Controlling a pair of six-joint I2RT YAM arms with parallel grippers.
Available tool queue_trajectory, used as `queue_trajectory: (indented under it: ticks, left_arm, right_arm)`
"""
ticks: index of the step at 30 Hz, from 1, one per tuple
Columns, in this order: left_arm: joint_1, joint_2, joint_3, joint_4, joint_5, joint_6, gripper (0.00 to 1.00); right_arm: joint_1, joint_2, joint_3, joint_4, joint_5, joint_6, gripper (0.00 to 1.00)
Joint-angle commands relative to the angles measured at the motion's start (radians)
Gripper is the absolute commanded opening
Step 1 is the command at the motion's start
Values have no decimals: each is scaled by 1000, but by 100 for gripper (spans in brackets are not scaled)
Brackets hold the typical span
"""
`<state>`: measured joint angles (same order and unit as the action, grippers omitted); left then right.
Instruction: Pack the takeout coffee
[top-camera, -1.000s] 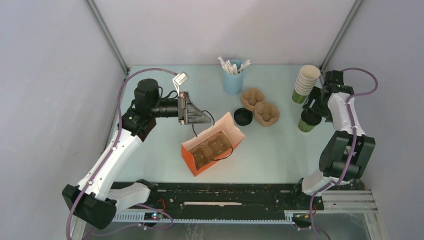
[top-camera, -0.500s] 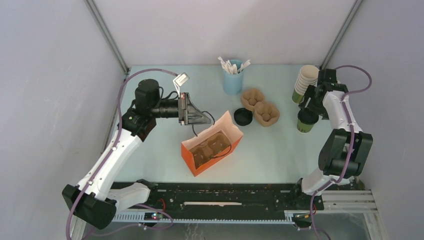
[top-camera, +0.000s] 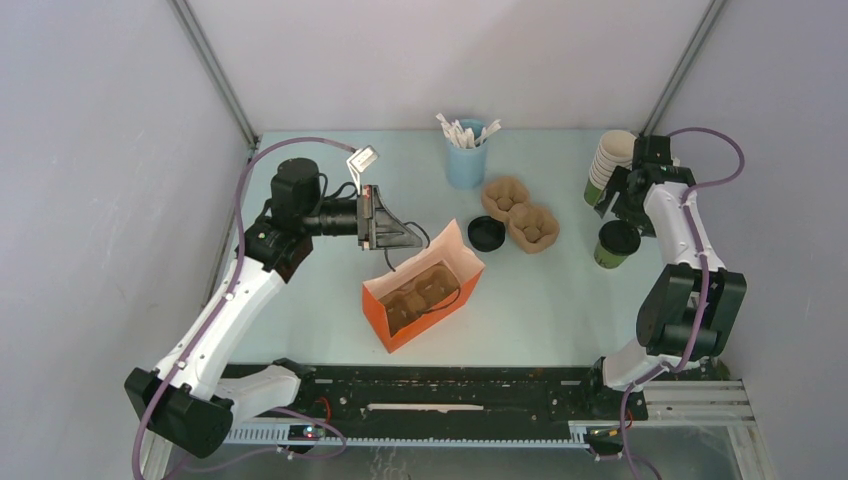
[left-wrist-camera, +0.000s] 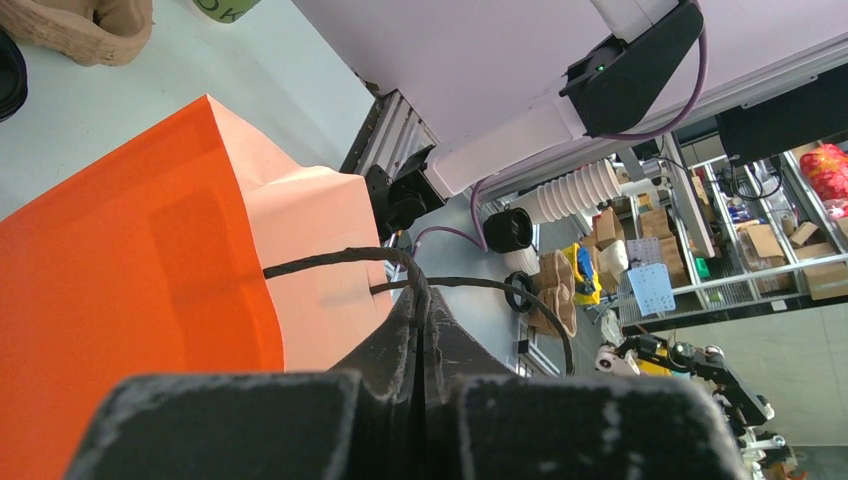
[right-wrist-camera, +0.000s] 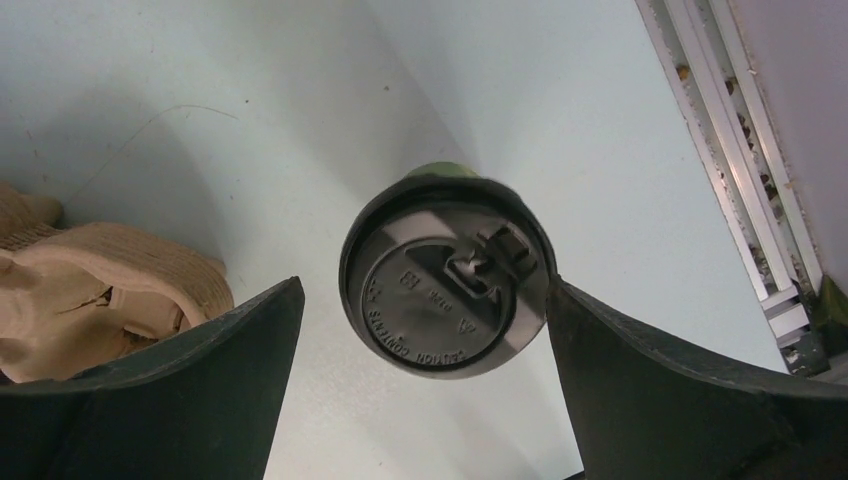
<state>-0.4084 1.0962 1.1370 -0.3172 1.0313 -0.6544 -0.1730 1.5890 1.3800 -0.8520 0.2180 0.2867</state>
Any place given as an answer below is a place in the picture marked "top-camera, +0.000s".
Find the brown pulp cup carrier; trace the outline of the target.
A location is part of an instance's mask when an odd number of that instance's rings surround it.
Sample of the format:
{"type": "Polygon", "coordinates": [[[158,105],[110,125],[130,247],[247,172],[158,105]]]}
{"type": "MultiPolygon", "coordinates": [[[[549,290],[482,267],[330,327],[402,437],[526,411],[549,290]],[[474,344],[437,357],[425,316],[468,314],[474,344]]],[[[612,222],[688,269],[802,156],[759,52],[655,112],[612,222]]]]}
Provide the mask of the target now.
{"type": "Polygon", "coordinates": [[[510,238],[527,254],[538,254],[555,244],[560,225],[545,206],[532,201],[516,177],[502,176],[482,189],[481,203],[489,216],[504,224],[510,238]]]}

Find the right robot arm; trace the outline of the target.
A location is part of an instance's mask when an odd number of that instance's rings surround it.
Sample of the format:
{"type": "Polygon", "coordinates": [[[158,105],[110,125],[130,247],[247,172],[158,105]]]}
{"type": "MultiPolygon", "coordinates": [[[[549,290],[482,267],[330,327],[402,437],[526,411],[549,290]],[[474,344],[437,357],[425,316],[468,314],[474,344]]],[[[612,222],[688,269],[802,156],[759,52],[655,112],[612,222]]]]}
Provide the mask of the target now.
{"type": "Polygon", "coordinates": [[[598,232],[595,261],[615,268],[642,239],[654,238],[664,268],[637,313],[634,339],[602,358],[601,379],[581,392],[583,408],[596,418],[620,407],[620,391],[720,355],[747,292],[744,275],[726,267],[700,218],[698,193],[709,185],[674,163],[670,136],[636,136],[629,158],[593,206],[613,217],[598,232]]]}

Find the single brown pulp carrier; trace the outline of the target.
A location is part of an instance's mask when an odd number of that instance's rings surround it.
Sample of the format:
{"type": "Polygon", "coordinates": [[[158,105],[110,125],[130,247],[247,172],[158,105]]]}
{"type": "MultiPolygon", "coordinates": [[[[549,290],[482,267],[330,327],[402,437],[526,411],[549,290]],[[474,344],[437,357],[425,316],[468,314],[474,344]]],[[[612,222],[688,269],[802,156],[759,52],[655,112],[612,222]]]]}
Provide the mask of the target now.
{"type": "Polygon", "coordinates": [[[390,336],[424,315],[447,309],[457,302],[460,294],[461,285],[444,262],[428,267],[379,299],[385,308],[390,336]]]}

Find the black coffee lid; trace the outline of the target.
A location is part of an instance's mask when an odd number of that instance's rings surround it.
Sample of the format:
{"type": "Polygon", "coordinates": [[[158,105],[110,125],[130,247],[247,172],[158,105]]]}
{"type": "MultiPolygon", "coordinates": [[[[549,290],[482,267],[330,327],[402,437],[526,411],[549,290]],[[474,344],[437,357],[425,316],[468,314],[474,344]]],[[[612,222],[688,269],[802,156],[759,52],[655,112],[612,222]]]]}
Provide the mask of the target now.
{"type": "Polygon", "coordinates": [[[598,233],[599,245],[610,254],[630,256],[641,246],[639,230],[624,220],[605,223],[598,233]]]}

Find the orange paper bag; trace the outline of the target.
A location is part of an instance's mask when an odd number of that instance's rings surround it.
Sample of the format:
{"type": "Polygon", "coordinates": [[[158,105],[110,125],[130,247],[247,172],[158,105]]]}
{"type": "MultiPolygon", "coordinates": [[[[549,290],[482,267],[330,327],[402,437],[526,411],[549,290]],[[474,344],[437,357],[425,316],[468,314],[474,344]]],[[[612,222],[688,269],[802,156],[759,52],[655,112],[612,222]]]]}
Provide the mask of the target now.
{"type": "Polygon", "coordinates": [[[452,220],[430,246],[362,284],[362,311],[388,353],[462,308],[485,264],[452,220]]]}

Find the green paper cup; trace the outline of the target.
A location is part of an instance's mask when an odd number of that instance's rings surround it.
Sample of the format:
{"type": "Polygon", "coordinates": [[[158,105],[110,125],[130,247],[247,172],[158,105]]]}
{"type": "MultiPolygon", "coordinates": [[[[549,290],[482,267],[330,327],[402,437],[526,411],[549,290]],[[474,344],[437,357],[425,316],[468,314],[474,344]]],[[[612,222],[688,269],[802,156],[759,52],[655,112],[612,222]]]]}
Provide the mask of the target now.
{"type": "Polygon", "coordinates": [[[632,252],[629,250],[621,252],[619,250],[609,249],[600,241],[597,242],[593,252],[595,263],[599,267],[608,270],[618,268],[631,255],[632,252]]]}

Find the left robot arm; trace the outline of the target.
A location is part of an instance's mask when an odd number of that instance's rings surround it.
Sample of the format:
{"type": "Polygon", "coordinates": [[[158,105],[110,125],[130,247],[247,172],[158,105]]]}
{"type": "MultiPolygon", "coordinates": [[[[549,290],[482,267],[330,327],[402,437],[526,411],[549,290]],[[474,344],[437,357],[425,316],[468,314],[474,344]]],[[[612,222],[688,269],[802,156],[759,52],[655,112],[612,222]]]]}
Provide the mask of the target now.
{"type": "Polygon", "coordinates": [[[196,458],[214,453],[241,422],[282,407],[304,416],[316,403],[308,373],[274,362],[235,379],[224,370],[260,311],[293,277],[318,236],[353,236],[364,250],[420,248],[424,241],[383,204],[375,185],[355,198],[326,194],[317,164],[283,161],[271,196],[243,232],[228,278],[177,346],[151,371],[135,369],[125,390],[143,426],[196,458]]]}

